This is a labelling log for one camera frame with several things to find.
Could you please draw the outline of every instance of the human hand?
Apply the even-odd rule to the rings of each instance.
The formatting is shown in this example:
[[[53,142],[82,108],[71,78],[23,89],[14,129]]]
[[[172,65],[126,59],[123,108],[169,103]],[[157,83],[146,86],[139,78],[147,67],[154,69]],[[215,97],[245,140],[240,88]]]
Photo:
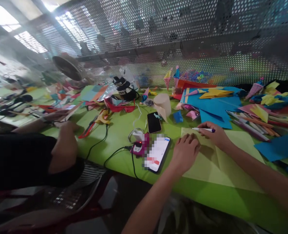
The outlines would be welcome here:
[[[200,125],[198,125],[198,128],[211,128],[214,129],[215,132],[212,133],[206,129],[200,129],[199,132],[202,136],[205,136],[206,138],[210,139],[220,150],[224,151],[226,148],[230,147],[233,143],[226,135],[223,128],[220,126],[212,123],[212,122],[204,122]]]
[[[53,113],[49,113],[44,117],[46,121],[52,122],[58,120],[60,117],[66,116],[69,110],[58,110]]]
[[[73,132],[77,131],[80,126],[71,122],[71,121],[65,121],[62,123],[58,123],[58,128],[67,128],[67,129],[71,129]]]
[[[174,147],[169,168],[173,169],[179,176],[182,176],[192,167],[199,149],[200,144],[194,134],[186,134],[179,138]]]

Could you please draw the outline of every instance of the phone screen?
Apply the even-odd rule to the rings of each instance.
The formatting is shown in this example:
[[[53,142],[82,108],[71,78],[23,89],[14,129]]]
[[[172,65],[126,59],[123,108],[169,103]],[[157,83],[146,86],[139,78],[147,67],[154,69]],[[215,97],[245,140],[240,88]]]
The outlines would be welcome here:
[[[160,120],[156,118],[154,114],[158,115],[158,112],[150,113],[147,115],[149,133],[156,133],[156,132],[161,131]]]
[[[157,139],[152,144],[151,149],[147,154],[147,165],[153,172],[158,171],[169,142],[169,137],[157,137]]]

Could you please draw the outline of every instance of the floor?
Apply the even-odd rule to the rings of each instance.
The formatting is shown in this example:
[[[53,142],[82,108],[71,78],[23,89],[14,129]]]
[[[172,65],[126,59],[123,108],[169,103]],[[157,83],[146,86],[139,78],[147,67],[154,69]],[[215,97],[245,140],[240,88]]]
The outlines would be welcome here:
[[[103,208],[113,205],[113,213],[103,218],[69,225],[66,234],[121,233],[129,216],[150,188],[151,185],[142,180],[123,174],[116,175],[109,181],[104,196],[100,200]]]

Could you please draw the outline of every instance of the perforated metal wall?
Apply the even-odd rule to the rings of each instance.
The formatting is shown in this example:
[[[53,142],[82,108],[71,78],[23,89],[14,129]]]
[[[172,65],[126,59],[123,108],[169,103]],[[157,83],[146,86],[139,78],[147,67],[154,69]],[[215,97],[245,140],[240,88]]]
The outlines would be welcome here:
[[[12,34],[24,28],[44,58],[66,52],[97,83],[121,65],[145,86],[176,65],[217,85],[288,79],[288,0],[73,0]]]

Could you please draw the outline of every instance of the bottle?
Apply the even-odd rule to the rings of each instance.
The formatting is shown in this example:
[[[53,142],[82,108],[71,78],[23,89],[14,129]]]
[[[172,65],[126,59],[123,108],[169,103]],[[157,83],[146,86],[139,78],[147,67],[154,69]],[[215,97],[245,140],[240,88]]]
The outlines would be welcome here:
[[[123,66],[119,69],[119,71],[120,71],[121,76],[123,76],[127,81],[130,82],[132,88],[135,91],[138,91],[138,86],[137,86],[135,79],[134,79],[133,75],[131,74],[131,71],[129,70],[129,68],[126,66]]]
[[[118,78],[115,76],[113,83],[115,84],[116,89],[123,100],[132,101],[133,99],[136,99],[137,92],[132,88],[130,82],[125,78]]]

